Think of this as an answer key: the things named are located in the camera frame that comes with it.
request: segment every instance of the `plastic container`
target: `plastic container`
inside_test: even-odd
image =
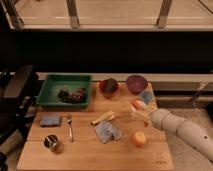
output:
[[[114,91],[112,91],[112,92],[110,92],[110,93],[105,93],[105,92],[104,92],[104,89],[105,89],[105,87],[106,87],[106,82],[107,82],[107,80],[103,80],[103,81],[101,81],[101,82],[99,83],[99,90],[100,90],[101,94],[103,94],[103,96],[104,96],[105,98],[111,98],[111,97],[113,97],[114,95],[116,95],[116,94],[118,93],[118,91],[119,91],[119,84],[118,84],[118,82],[116,81],[116,85],[115,85]]]
[[[48,108],[86,108],[90,101],[92,76],[90,75],[54,75],[46,77],[37,98],[37,104]],[[85,98],[81,103],[63,103],[58,97],[62,89],[70,93],[85,88]]]
[[[139,94],[148,86],[147,80],[140,75],[131,75],[126,80],[129,91],[133,94]]]

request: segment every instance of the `apple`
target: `apple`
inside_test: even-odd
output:
[[[132,141],[136,147],[142,147],[146,143],[146,135],[142,131],[135,132]]]

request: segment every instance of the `blue cloth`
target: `blue cloth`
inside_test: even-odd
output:
[[[60,115],[47,115],[42,116],[40,121],[40,127],[54,127],[59,126],[61,123]]]
[[[108,121],[102,121],[95,126],[95,131],[102,143],[107,143],[111,139],[119,140],[122,132]]]
[[[150,91],[147,91],[147,90],[140,93],[141,100],[146,104],[148,104],[153,99],[153,97],[154,97],[154,95]]]

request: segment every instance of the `small bowl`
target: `small bowl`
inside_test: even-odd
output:
[[[131,75],[126,80],[129,91],[133,94],[139,94],[148,86],[147,80],[140,75]]]
[[[58,146],[58,138],[56,135],[48,135],[44,140],[44,146],[55,151]]]
[[[105,98],[111,98],[111,97],[113,97],[115,94],[117,94],[117,92],[119,91],[119,85],[118,85],[118,83],[117,83],[117,81],[116,81],[116,85],[115,85],[114,91],[111,92],[111,93],[105,93],[105,92],[104,92],[104,89],[105,89],[105,87],[106,87],[106,83],[107,83],[107,80],[101,81],[101,82],[99,83],[99,90],[100,90],[100,92],[103,94],[103,96],[104,96]]]

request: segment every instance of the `spoon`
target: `spoon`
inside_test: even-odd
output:
[[[72,131],[72,116],[71,115],[68,115],[67,116],[67,123],[70,127],[70,141],[73,142],[74,139],[73,139],[73,131]]]

